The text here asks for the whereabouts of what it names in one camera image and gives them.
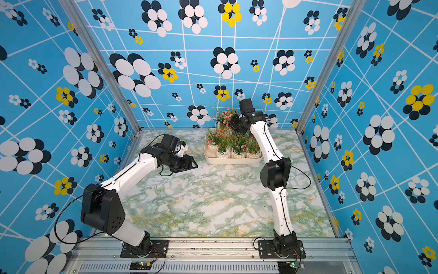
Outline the pink potted gypsophila large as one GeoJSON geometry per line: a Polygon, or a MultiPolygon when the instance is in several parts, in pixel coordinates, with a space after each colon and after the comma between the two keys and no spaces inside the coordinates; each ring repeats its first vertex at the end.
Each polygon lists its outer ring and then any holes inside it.
{"type": "Polygon", "coordinates": [[[217,113],[213,117],[213,121],[215,122],[215,128],[220,131],[228,132],[230,130],[230,121],[231,118],[237,114],[234,108],[228,107],[224,111],[216,110],[217,113]]]}

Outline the red potted gypsophila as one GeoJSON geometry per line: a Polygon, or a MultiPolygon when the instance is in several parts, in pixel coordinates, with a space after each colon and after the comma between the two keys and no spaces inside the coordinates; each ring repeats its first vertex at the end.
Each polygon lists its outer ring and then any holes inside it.
{"type": "Polygon", "coordinates": [[[217,157],[221,159],[231,158],[231,149],[229,145],[229,138],[223,137],[217,144],[217,157]]]}
{"type": "Polygon", "coordinates": [[[246,157],[247,138],[241,134],[233,134],[230,137],[231,158],[242,159],[246,157]]]}

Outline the orange potted gypsophila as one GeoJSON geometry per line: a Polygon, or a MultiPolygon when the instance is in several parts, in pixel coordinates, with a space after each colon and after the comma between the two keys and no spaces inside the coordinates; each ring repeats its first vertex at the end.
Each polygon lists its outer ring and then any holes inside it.
{"type": "Polygon", "coordinates": [[[246,157],[249,159],[258,159],[262,157],[260,146],[255,138],[249,138],[247,142],[246,157]]]}

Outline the pink potted gypsophila front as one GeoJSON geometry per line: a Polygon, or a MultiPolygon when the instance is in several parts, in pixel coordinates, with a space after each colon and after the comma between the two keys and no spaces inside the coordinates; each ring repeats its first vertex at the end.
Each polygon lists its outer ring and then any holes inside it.
{"type": "Polygon", "coordinates": [[[216,157],[219,148],[220,137],[217,135],[216,129],[207,129],[206,132],[206,148],[211,157],[216,157]]]}

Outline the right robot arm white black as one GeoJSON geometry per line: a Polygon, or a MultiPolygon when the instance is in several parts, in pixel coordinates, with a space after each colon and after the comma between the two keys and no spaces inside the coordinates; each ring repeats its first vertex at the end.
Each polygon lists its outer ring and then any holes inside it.
{"type": "Polygon", "coordinates": [[[277,255],[285,258],[298,248],[285,191],[292,162],[276,146],[268,129],[268,116],[255,110],[251,99],[240,101],[239,107],[240,114],[232,116],[230,127],[242,134],[250,131],[260,147],[265,162],[260,172],[260,180],[268,189],[274,213],[273,244],[277,255]]]}

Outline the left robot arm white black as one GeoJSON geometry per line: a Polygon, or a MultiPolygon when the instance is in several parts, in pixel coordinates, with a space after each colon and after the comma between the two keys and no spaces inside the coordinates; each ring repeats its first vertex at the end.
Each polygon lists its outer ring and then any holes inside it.
{"type": "Polygon", "coordinates": [[[89,184],[83,194],[81,222],[123,242],[129,253],[140,257],[152,253],[151,236],[126,217],[126,197],[158,168],[168,167],[172,175],[197,168],[194,158],[186,154],[184,141],[170,134],[159,137],[160,142],[144,147],[122,171],[102,184],[89,184]]]}

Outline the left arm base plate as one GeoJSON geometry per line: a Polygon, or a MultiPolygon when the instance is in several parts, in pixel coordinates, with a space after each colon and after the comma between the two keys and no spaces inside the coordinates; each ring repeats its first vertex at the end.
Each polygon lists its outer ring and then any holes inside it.
{"type": "Polygon", "coordinates": [[[140,251],[139,247],[133,247],[123,243],[121,258],[166,258],[169,250],[170,241],[166,239],[152,239],[145,251],[140,251]]]}

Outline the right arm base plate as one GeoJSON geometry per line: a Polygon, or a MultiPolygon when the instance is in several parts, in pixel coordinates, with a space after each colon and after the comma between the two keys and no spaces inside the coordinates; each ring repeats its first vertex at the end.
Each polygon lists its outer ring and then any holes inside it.
{"type": "Polygon", "coordinates": [[[306,258],[306,252],[302,241],[298,240],[293,244],[281,247],[274,243],[274,240],[258,240],[255,244],[261,259],[292,259],[300,260],[306,258]]]}

